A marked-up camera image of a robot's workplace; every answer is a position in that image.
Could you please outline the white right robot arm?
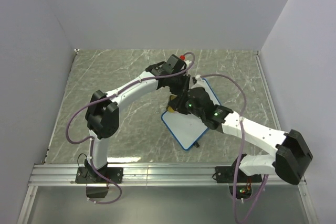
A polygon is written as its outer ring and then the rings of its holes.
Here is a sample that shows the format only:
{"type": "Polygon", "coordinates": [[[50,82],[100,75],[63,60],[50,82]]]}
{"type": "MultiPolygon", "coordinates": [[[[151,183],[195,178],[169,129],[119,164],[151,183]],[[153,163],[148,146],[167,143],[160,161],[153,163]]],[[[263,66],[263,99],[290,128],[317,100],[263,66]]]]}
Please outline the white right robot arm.
{"type": "Polygon", "coordinates": [[[277,175],[297,185],[313,159],[300,132],[275,130],[246,119],[218,104],[203,88],[171,95],[162,121],[184,150],[189,150],[208,130],[213,130],[244,138],[265,151],[264,155],[242,154],[236,159],[232,177],[238,182],[254,175],[277,175]]]}

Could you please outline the blue-framed whiteboard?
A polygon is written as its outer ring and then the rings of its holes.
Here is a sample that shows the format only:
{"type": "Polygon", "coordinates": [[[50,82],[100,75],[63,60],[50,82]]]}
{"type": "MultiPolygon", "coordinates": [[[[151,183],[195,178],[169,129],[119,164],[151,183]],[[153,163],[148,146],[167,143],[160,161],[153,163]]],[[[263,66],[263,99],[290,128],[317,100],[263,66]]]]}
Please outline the blue-framed whiteboard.
{"type": "Polygon", "coordinates": [[[215,118],[222,113],[222,110],[218,109],[221,103],[208,81],[201,77],[193,77],[189,89],[197,87],[205,88],[210,99],[214,102],[214,107],[210,111],[198,110],[196,114],[184,115],[176,112],[170,113],[166,110],[161,115],[162,122],[185,151],[192,148],[194,143],[198,143],[208,130],[214,130],[219,126],[215,118]]]}

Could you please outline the aluminium front rail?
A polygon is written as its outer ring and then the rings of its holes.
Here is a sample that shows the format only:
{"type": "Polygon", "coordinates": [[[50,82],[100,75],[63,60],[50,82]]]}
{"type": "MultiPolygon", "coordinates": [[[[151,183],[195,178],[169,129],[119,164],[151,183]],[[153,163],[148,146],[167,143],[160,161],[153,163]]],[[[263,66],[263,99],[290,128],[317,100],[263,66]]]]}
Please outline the aluminium front rail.
{"type": "Polygon", "coordinates": [[[288,185],[270,176],[257,202],[233,205],[211,163],[124,164],[122,192],[110,187],[108,205],[86,199],[75,164],[36,165],[19,223],[318,223],[306,182],[288,185]]]}

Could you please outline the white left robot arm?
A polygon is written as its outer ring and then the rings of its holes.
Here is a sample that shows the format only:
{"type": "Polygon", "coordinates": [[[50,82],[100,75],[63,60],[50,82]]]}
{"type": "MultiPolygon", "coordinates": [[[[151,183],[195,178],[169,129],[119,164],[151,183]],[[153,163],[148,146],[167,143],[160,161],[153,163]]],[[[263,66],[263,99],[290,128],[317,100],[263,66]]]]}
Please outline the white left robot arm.
{"type": "Polygon", "coordinates": [[[179,95],[190,77],[186,74],[190,61],[177,63],[159,62],[145,69],[138,77],[107,93],[96,91],[85,115],[89,129],[90,147],[85,160],[87,176],[94,183],[107,177],[107,139],[119,128],[120,113],[142,96],[160,88],[169,87],[173,95],[179,95]]]}

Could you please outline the yellow whiteboard eraser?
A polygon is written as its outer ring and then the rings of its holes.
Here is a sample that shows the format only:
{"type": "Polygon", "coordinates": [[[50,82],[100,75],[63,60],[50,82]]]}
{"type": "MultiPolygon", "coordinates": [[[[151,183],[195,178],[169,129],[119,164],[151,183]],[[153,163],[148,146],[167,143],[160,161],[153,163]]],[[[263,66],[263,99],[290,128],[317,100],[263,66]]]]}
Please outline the yellow whiteboard eraser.
{"type": "Polygon", "coordinates": [[[169,102],[167,104],[166,110],[170,113],[173,113],[175,110],[170,106],[170,102],[173,101],[176,98],[175,95],[170,95],[169,96],[169,102]]]}

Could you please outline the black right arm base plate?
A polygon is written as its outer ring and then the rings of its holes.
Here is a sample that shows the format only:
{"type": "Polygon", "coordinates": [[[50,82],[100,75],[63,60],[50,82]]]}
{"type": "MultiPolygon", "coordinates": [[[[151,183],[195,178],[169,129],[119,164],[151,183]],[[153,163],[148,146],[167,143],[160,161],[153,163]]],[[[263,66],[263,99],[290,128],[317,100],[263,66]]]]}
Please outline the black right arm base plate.
{"type": "MultiPolygon", "coordinates": [[[[216,166],[213,179],[216,180],[217,183],[232,184],[234,182],[234,172],[235,172],[234,166],[216,166]]],[[[261,182],[262,182],[261,175],[247,176],[240,169],[238,170],[237,183],[261,183],[261,182]]]]}

